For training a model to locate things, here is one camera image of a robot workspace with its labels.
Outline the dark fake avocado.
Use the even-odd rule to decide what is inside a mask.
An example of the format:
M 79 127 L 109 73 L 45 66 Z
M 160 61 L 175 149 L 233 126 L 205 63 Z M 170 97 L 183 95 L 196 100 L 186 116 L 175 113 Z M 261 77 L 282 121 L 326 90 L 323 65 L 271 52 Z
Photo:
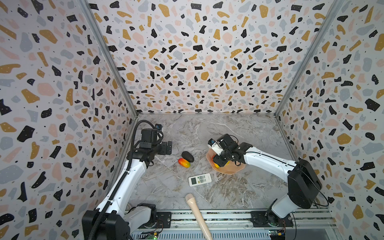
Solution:
M 193 163 L 195 161 L 194 156 L 187 151 L 182 152 L 182 158 L 188 161 L 189 163 Z

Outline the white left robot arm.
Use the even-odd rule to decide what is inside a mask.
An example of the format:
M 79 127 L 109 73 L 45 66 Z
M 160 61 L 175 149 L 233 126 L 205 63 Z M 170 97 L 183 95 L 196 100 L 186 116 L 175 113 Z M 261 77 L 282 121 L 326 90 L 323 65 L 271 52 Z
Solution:
M 141 203 L 130 210 L 127 206 L 155 156 L 172 153 L 172 142 L 163 142 L 160 125 L 143 129 L 141 135 L 141 140 L 128 153 L 128 160 L 111 191 L 94 210 L 84 214 L 82 227 L 86 240 L 129 240 L 131 233 L 140 227 L 153 228 L 159 224 L 156 205 Z

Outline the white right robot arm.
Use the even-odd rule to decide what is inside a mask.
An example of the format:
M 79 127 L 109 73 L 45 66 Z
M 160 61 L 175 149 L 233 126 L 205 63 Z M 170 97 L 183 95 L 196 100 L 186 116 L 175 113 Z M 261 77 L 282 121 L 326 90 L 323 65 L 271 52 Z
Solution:
M 295 162 L 265 153 L 248 143 L 238 144 L 225 134 L 219 139 L 210 139 L 208 146 L 215 152 L 213 162 L 222 168 L 233 162 L 236 166 L 250 165 L 265 170 L 282 179 L 288 185 L 288 193 L 276 199 L 266 210 L 262 220 L 277 226 L 279 220 L 297 209 L 310 209 L 322 184 L 311 164 L 303 159 Z

